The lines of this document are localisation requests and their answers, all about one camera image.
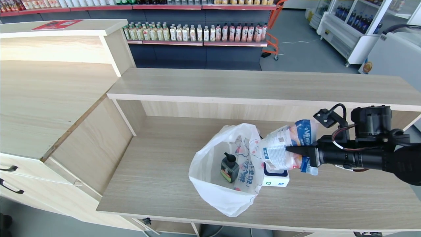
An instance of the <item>blue label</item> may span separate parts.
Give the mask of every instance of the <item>blue label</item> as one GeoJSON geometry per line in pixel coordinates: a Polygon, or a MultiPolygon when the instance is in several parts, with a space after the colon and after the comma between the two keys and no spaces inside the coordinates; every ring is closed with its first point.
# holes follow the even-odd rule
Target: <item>blue label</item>
{"type": "Polygon", "coordinates": [[[269,156],[267,155],[267,149],[266,149],[266,147],[263,148],[263,155],[264,155],[264,158],[266,160],[269,159],[269,156]]]}

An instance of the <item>wooden panel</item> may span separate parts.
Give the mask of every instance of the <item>wooden panel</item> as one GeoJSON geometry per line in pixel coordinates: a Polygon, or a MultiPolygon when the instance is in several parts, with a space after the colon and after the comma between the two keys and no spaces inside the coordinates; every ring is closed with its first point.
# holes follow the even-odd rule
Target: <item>wooden panel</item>
{"type": "Polygon", "coordinates": [[[196,236],[200,237],[200,231],[201,231],[202,224],[192,222],[192,227],[193,227],[193,230],[196,233],[196,236]]]}
{"type": "Polygon", "coordinates": [[[103,194],[131,138],[120,113],[105,98],[51,157],[103,194]]]}
{"type": "Polygon", "coordinates": [[[125,119],[127,126],[133,133],[133,136],[142,131],[142,125],[146,118],[142,102],[132,100],[118,100],[114,102],[125,119]]]}
{"type": "MultiPolygon", "coordinates": [[[[134,104],[138,103],[138,101],[128,100],[125,103],[134,104]]],[[[293,122],[300,119],[311,119],[320,109],[325,108],[293,105],[235,105],[164,101],[142,101],[142,105],[148,116],[293,122]]],[[[339,107],[335,111],[342,116],[342,108],[339,107]]],[[[352,109],[347,110],[349,124],[353,123],[351,121],[351,111],[352,109]]],[[[395,110],[393,111],[392,128],[406,130],[420,114],[419,112],[395,110]]]]}
{"type": "Polygon", "coordinates": [[[117,100],[295,105],[421,111],[421,93],[400,77],[340,73],[130,68],[108,91],[117,100]]]}
{"type": "Polygon", "coordinates": [[[111,64],[99,36],[46,36],[1,41],[1,60],[111,64]]]}
{"type": "Polygon", "coordinates": [[[109,36],[100,36],[99,39],[117,76],[120,77],[129,67],[136,67],[122,29],[109,36]]]}
{"type": "Polygon", "coordinates": [[[37,159],[118,79],[104,64],[2,61],[0,69],[1,152],[37,159]]]}
{"type": "Polygon", "coordinates": [[[23,194],[32,199],[39,200],[44,205],[56,209],[65,215],[72,216],[84,222],[139,230],[119,215],[95,211],[98,201],[73,185],[8,173],[1,173],[1,175],[4,180],[24,190],[23,194]]]}
{"type": "Polygon", "coordinates": [[[40,160],[1,153],[0,168],[8,169],[11,166],[17,166],[17,169],[11,172],[13,174],[69,184],[66,179],[45,166],[40,160]]]}
{"type": "MultiPolygon", "coordinates": [[[[8,187],[8,188],[10,188],[14,191],[20,190],[21,187],[19,186],[19,184],[15,183],[14,179],[8,178],[7,175],[3,175],[4,173],[5,172],[0,171],[0,178],[4,179],[3,184],[6,187],[8,187]]],[[[41,209],[41,210],[48,211],[48,212],[57,213],[57,214],[60,214],[60,215],[65,215],[64,213],[62,213],[59,210],[49,206],[48,204],[42,203],[41,200],[37,200],[37,199],[34,199],[34,198],[28,196],[28,193],[26,193],[26,192],[24,192],[23,194],[17,194],[17,193],[14,193],[14,192],[10,191],[10,190],[5,189],[4,187],[0,187],[0,195],[2,197],[8,198],[12,201],[22,203],[24,205],[27,205],[27,206],[30,206],[30,207],[33,207],[33,208],[41,209]]]]}
{"type": "MultiPolygon", "coordinates": [[[[320,228],[420,230],[421,202],[408,184],[378,170],[357,173],[327,164],[319,168],[318,176],[290,171],[288,187],[264,186],[245,212],[236,218],[226,217],[203,201],[187,174],[195,153],[223,125],[240,122],[147,117],[144,130],[132,139],[98,210],[131,217],[148,215],[168,221],[300,232],[320,228]]],[[[262,134],[284,125],[253,123],[262,134]]],[[[330,131],[322,130],[320,135],[323,133],[330,131]]]]}

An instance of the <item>white cable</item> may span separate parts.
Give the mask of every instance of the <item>white cable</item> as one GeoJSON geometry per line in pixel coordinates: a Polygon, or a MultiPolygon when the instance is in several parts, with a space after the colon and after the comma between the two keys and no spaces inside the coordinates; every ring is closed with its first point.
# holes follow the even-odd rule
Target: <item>white cable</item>
{"type": "Polygon", "coordinates": [[[217,234],[219,234],[219,232],[221,232],[221,230],[222,230],[222,228],[223,228],[224,226],[221,226],[219,229],[218,229],[218,231],[216,231],[216,233],[215,234],[213,234],[213,235],[211,235],[211,236],[209,236],[209,237],[215,237],[217,234]]]}

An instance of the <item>black cable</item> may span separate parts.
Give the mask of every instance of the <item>black cable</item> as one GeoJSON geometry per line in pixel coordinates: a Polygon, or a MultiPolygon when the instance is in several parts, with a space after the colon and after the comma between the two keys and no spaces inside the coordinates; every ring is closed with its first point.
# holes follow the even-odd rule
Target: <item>black cable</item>
{"type": "Polygon", "coordinates": [[[342,107],[342,110],[344,111],[344,116],[343,116],[343,118],[344,118],[344,120],[346,120],[346,108],[345,108],[345,106],[343,105],[343,104],[341,104],[341,103],[339,103],[339,104],[336,104],[336,105],[334,105],[330,110],[329,110],[329,112],[327,113],[327,115],[330,115],[337,107],[339,107],[339,106],[341,106],[342,107]]]}

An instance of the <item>black handle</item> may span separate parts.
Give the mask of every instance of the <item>black handle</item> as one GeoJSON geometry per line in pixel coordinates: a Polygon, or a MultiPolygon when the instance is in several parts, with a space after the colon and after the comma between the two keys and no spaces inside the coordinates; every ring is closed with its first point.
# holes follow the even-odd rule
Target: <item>black handle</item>
{"type": "Polygon", "coordinates": [[[9,189],[10,191],[15,192],[15,193],[17,193],[17,194],[22,194],[22,193],[24,193],[24,191],[23,191],[22,189],[21,189],[21,190],[19,190],[19,191],[15,191],[15,190],[12,190],[12,189],[10,189],[10,188],[8,188],[8,187],[4,186],[3,182],[4,182],[4,179],[0,178],[0,185],[1,185],[1,186],[5,187],[5,188],[9,189]]]}
{"type": "Polygon", "coordinates": [[[0,169],[0,170],[7,171],[7,172],[13,172],[13,171],[16,171],[17,169],[18,169],[18,167],[16,165],[12,165],[8,169],[0,169]]]}

